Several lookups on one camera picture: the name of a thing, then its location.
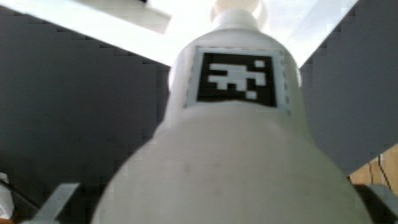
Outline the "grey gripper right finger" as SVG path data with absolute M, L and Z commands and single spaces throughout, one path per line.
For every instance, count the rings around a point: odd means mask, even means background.
M 373 224 L 398 224 L 398 195 L 381 184 L 358 185 Z

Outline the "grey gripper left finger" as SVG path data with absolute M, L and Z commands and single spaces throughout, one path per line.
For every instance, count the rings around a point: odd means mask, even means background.
M 23 224 L 63 224 L 59 221 L 59 215 L 79 187 L 79 183 L 63 183 L 57 186 L 36 216 L 29 221 L 23 222 Z

